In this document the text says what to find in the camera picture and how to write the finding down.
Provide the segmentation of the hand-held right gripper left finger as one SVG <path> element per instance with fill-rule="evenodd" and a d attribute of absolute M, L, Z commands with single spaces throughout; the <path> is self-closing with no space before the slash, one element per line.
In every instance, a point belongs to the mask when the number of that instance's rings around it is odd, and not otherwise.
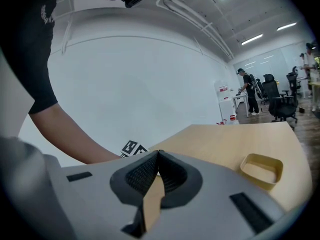
<path fill-rule="evenodd" d="M 160 240 L 144 231 L 144 197 L 154 181 L 157 153 L 107 163 L 61 167 L 44 157 L 43 231 L 52 240 Z"/>

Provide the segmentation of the person's left forearm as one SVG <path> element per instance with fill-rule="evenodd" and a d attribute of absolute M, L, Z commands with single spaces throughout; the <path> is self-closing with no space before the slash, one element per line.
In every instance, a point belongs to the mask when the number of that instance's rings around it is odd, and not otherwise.
<path fill-rule="evenodd" d="M 48 142 L 79 162 L 97 164 L 120 158 L 87 135 L 58 103 L 29 116 Z"/>

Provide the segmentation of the white cabinet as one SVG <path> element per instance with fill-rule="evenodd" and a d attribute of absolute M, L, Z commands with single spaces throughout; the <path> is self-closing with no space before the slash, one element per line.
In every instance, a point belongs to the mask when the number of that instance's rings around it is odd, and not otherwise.
<path fill-rule="evenodd" d="M 234 102 L 232 100 L 232 94 L 230 93 L 230 90 L 228 88 L 228 91 L 220 92 L 219 87 L 224 86 L 228 84 L 225 81 L 217 80 L 214 82 L 214 87 L 216 91 L 216 96 L 218 98 L 218 104 L 221 114 L 222 120 L 227 120 L 226 125 L 229 125 L 229 120 L 231 115 L 236 115 Z"/>

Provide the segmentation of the wooden table with white legs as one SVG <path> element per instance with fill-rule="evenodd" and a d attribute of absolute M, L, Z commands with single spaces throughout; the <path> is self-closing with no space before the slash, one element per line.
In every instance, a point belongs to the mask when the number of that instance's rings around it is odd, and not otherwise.
<path fill-rule="evenodd" d="M 149 150 L 194 157 L 238 173 L 248 154 L 268 156 L 282 161 L 283 172 L 274 188 L 262 190 L 269 193 L 286 211 L 305 203 L 312 196 L 313 183 L 306 155 L 287 122 L 192 124 L 149 147 Z"/>

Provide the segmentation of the small white table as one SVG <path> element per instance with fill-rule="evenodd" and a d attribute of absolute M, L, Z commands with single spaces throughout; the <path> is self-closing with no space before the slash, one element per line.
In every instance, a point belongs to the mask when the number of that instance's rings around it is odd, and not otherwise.
<path fill-rule="evenodd" d="M 244 103 L 245 109 L 246 109 L 246 117 L 248 118 L 249 117 L 249 104 L 248 104 L 247 94 L 245 92 L 242 92 L 239 95 L 234 95 L 232 97 L 232 101 L 233 101 L 234 109 L 235 109 L 236 113 L 238 112 L 239 104 L 241 102 Z"/>

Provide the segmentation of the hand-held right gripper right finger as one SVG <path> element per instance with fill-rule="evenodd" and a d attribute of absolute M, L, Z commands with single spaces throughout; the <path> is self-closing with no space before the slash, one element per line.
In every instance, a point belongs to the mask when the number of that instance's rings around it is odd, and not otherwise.
<path fill-rule="evenodd" d="M 164 185 L 149 240 L 250 240 L 285 212 L 264 190 L 217 164 L 156 150 Z"/>

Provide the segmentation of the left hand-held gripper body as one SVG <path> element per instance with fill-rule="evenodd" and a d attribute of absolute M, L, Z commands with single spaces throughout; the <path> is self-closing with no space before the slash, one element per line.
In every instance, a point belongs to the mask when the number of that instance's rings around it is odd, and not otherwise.
<path fill-rule="evenodd" d="M 139 142 L 129 140 L 121 149 L 120 157 L 121 158 L 131 157 L 131 156 L 135 156 L 137 154 L 148 152 L 148 151 L 149 150 Z"/>

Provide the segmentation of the black office chair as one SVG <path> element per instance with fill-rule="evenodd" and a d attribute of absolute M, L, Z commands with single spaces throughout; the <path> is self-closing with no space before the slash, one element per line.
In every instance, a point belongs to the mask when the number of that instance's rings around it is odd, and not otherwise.
<path fill-rule="evenodd" d="M 287 118 L 292 118 L 294 119 L 294 123 L 297 124 L 297 97 L 289 95 L 289 90 L 284 90 L 285 93 L 280 93 L 277 82 L 272 74 L 265 74 L 263 77 L 264 82 L 262 86 L 269 100 L 268 111 L 274 117 L 271 122 L 286 122 Z"/>
<path fill-rule="evenodd" d="M 289 72 L 286 75 L 286 78 L 288 80 L 289 83 L 289 88 L 291 91 L 291 96 L 294 97 L 294 101 L 297 101 L 297 91 L 300 87 L 297 86 L 297 78 L 298 78 L 298 70 L 297 67 L 294 66 L 291 70 L 291 72 Z"/>

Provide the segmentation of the ceiling light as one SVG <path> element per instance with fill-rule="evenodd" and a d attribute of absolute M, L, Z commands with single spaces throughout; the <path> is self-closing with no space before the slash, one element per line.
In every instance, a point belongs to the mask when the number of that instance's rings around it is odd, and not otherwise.
<path fill-rule="evenodd" d="M 276 30 L 277 30 L 277 31 L 282 31 L 282 30 L 284 30 L 284 29 L 293 27 L 293 26 L 295 26 L 296 24 L 297 24 L 297 22 L 293 22 L 293 23 L 290 23 L 290 24 L 287 24 L 287 25 L 280 26 L 280 27 L 278 27 Z"/>
<path fill-rule="evenodd" d="M 259 34 L 259 35 L 257 35 L 257 36 L 254 36 L 254 37 L 252 37 L 252 38 L 249 38 L 248 40 L 245 40 L 245 41 L 241 42 L 241 45 L 244 46 L 244 45 L 246 45 L 246 44 L 248 44 L 248 43 L 250 43 L 250 42 L 253 42 L 253 41 L 255 41 L 255 40 L 257 40 L 257 39 L 259 39 L 259 38 L 261 38 L 261 37 L 263 37 L 263 34 L 262 34 L 262 33 Z"/>

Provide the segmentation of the yellow rectangular container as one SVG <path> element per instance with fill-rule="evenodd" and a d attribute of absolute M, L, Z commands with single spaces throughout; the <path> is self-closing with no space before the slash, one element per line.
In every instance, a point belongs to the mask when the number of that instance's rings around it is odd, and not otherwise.
<path fill-rule="evenodd" d="M 281 180 L 283 168 L 279 159 L 250 153 L 241 162 L 239 173 L 258 187 L 270 191 Z"/>

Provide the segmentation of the person's black clothing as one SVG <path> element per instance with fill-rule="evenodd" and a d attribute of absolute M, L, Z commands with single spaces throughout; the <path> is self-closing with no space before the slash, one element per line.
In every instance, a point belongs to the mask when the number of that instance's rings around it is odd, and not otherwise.
<path fill-rule="evenodd" d="M 58 102 L 48 70 L 56 5 L 57 0 L 0 2 L 0 46 L 15 76 L 34 99 L 30 114 Z"/>

